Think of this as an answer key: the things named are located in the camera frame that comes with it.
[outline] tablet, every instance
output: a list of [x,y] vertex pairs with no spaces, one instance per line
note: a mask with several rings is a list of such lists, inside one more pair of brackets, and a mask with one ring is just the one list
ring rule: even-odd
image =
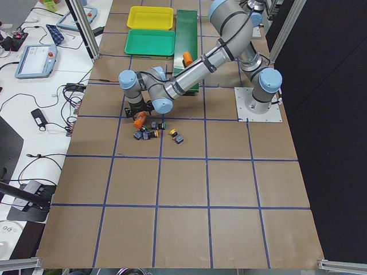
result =
[[[93,21],[93,19],[97,16],[97,9],[95,7],[83,7],[85,14],[87,16],[89,24]],[[59,28],[66,29],[66,30],[74,30],[78,32],[78,28],[75,24],[75,21],[70,13],[66,13],[56,24]]]
[[49,77],[56,62],[56,45],[28,45],[15,72],[16,78]]

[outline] yellow tray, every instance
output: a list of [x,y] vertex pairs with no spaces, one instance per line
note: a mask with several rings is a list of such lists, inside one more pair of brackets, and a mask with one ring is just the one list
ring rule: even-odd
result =
[[128,14],[127,26],[131,29],[169,30],[173,26],[173,9],[133,6]]

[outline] blue joint cap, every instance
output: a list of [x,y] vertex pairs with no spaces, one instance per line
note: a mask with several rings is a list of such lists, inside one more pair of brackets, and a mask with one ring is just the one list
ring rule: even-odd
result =
[[212,17],[214,11],[226,0],[214,0],[213,3],[210,5],[209,11],[208,11],[208,17],[209,20]]
[[162,67],[153,67],[152,69],[159,73],[159,76],[162,80],[166,80],[166,73]]
[[282,82],[282,75],[275,69],[265,68],[260,72],[260,86],[268,93],[276,93]]
[[132,70],[123,70],[119,75],[120,86],[124,90],[128,90],[132,86],[134,86],[136,80],[137,80],[136,73]]
[[257,27],[263,22],[263,16],[260,13],[252,13],[250,18],[253,27]]
[[173,108],[173,103],[169,99],[156,99],[153,101],[154,109],[157,113],[168,113]]

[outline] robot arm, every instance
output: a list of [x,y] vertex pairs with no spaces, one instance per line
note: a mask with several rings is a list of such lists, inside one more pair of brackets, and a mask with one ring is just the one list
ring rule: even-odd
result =
[[[173,107],[173,100],[214,73],[223,63],[237,58],[241,69],[254,85],[252,97],[256,104],[251,101],[253,107],[249,109],[258,113],[266,112],[274,93],[280,88],[282,77],[278,71],[267,68],[262,56],[251,44],[252,11],[247,14],[234,0],[214,0],[209,8],[209,20],[221,38],[212,50],[169,80],[161,67],[146,72],[124,70],[119,75],[119,81],[131,107],[131,113],[127,113],[127,116],[153,109],[158,113],[168,113]],[[145,90],[148,90],[151,98],[147,103],[141,94]]]

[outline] dark green board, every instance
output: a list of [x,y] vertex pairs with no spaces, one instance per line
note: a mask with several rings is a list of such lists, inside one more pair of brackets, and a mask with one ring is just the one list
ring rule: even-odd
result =
[[[197,59],[197,10],[177,10],[176,41],[174,48],[173,75],[184,69],[183,53],[189,52]],[[199,91],[199,84],[190,88],[186,94]]]

